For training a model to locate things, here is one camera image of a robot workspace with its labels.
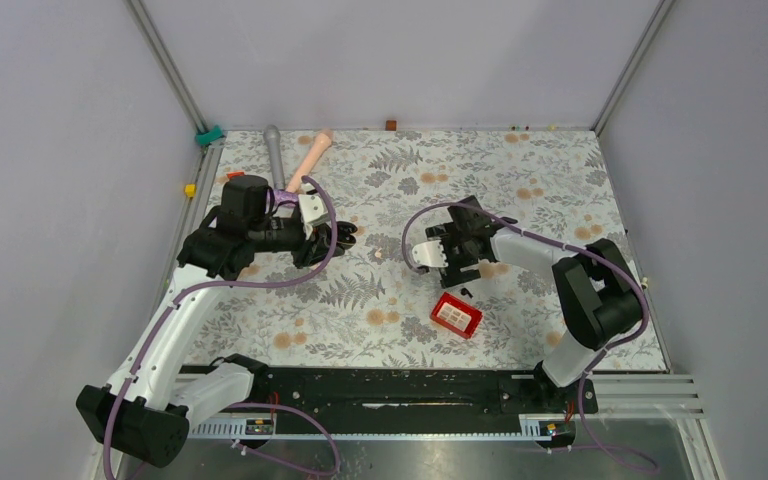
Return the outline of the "black glossy earbud charging case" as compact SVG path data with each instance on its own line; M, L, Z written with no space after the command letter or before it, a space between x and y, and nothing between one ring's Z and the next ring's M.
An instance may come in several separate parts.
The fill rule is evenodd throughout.
M323 228L323 234L326 236L326 245L334 243L335 256L341 255L347 248L354 246L355 238L352 231L345 225L338 225L336 229L330 227Z

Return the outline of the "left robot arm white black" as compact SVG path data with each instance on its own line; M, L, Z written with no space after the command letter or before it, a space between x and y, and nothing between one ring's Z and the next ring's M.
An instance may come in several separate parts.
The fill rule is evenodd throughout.
M182 450L191 428L235 403L248 411L267 404L271 387L252 360L224 361L185 387L174 384L217 295L259 288L239 278L257 254L287 253L304 270L262 285L275 290L313 279L355 245L356 226L338 220L324 189L310 177L302 187L283 202L262 177L229 180L219 204L184 239L167 291L135 347L104 385L79 393L76 407L102 445L106 478L116 474L114 452L162 468Z

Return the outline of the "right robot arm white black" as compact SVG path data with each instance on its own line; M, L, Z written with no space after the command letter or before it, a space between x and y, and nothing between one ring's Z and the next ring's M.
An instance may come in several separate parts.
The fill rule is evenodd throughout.
M517 226L512 218L485 211L467 197L445 202L448 222L426 228L426 239L403 246L413 271L436 271L452 288L478 278L478 263L500 263L543 275L555 285L567 331L533 370L529 400L557 412L565 405L583 409L576 389L586 374L616 346L639 337L650 310L619 247L599 239L584 247Z

